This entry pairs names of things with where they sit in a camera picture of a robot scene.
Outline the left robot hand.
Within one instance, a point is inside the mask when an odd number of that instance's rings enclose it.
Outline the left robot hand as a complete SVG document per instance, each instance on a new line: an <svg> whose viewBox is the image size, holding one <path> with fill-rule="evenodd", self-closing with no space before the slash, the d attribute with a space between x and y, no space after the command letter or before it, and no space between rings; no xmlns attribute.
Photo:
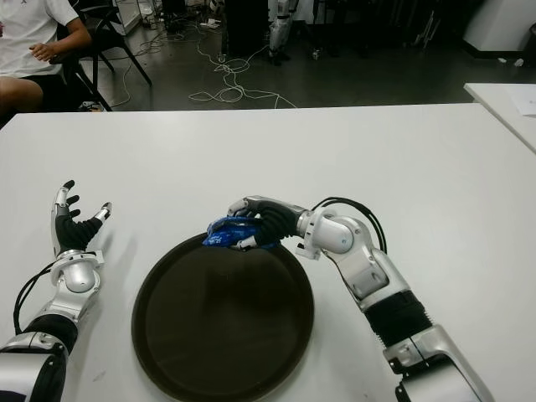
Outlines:
<svg viewBox="0 0 536 402"><path fill-rule="evenodd" d="M75 218L80 215L80 210L71 210L70 207L80 200L80 196L69 197L69 192L74 186L74 180L64 183L52 203L51 236L56 257L72 250L86 251L88 244L111 216L112 203L107 202L93 217L75 221Z"/></svg>

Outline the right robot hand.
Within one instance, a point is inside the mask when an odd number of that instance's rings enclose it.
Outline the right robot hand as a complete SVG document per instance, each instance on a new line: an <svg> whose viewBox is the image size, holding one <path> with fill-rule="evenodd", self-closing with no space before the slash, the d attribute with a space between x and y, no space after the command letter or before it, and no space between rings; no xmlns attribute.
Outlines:
<svg viewBox="0 0 536 402"><path fill-rule="evenodd" d="M243 197L229 206L227 215L229 217L247 218L259 216L260 227L255 234L239 240L231 248L248 250L272 245L286 237L299 235L302 216L307 215L309 212L309 209L273 198L262 196Z"/></svg>

